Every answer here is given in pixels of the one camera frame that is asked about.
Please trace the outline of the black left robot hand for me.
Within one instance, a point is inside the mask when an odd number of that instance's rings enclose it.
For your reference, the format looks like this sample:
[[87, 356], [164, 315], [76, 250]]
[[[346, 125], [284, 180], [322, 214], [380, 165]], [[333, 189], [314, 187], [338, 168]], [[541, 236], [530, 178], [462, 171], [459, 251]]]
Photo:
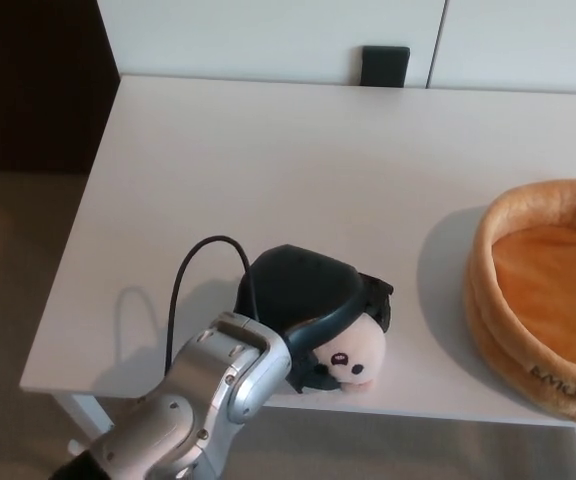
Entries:
[[251, 264], [234, 310], [282, 337], [295, 391], [363, 392], [385, 360], [393, 293], [389, 283], [347, 263], [282, 245]]

